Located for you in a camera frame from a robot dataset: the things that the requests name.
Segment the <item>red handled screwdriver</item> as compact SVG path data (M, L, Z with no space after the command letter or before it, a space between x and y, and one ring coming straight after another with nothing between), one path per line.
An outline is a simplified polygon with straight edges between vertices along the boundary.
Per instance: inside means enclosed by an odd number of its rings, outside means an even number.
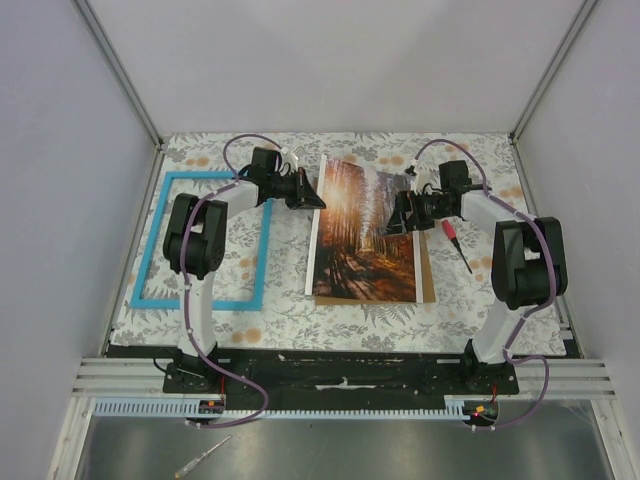
M451 242L453 247L456 249L456 251L460 255L460 258L463 260L466 269L468 270L468 272L470 274L472 274L473 270L472 270L471 266L469 265L468 260L466 259L465 255L464 255L464 253L462 251L462 247L461 247L461 245L459 243L459 240L458 240L458 237L457 237L457 234L456 234L456 231L455 231L453 225L450 223L449 220L443 220L441 222L441 226L442 226L442 229L443 229L445 235L447 236L448 240Z

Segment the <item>autumn forest photo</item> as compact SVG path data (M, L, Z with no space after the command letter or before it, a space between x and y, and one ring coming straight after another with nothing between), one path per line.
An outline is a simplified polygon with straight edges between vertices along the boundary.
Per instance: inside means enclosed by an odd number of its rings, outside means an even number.
M312 297L422 300L419 234L384 235L406 177L339 158L321 159L305 293Z

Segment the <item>blue picture frame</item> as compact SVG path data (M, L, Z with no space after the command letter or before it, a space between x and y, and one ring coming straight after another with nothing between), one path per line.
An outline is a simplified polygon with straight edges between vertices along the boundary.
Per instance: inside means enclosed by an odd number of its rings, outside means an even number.
M164 175L159 192L158 205L152 217L148 240L146 241L143 255L133 287L130 306L134 309L164 309L179 310L179 299L145 299L143 297L143 287L149 267L151 265L152 254L157 244L162 217L165 207L169 201L172 183L175 180L230 180L230 171L169 171ZM266 278L268 243L271 229L271 219L273 212L273 201L267 200L263 206L263 216L258 242L257 265L255 272L253 298L247 301L239 300L214 300L212 309L221 311L259 311L263 305L264 283Z

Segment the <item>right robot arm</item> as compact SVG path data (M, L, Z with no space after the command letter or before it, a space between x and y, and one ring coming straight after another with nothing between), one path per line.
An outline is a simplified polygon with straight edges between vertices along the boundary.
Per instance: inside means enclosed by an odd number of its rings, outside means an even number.
M440 185L396 194L386 235L426 231L458 217L493 239L491 285L495 301L484 325L467 343L458 381L467 392L483 392L494 381L492 367L510 361L511 346L526 320L550 306L568 286L562 228L554 217L532 217L474 183L463 161L439 166Z

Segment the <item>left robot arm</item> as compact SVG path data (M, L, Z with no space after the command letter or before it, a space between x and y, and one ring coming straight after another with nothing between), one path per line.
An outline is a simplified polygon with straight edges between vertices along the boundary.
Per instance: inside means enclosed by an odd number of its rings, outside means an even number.
M305 156L302 148L256 147L232 182L202 197L182 193L174 200L163 242L164 258L183 279L181 337L173 365L186 372L186 381L198 392L210 392L220 381L212 356L217 347L213 283L225 256L228 221L271 199L291 210L324 209L301 165Z

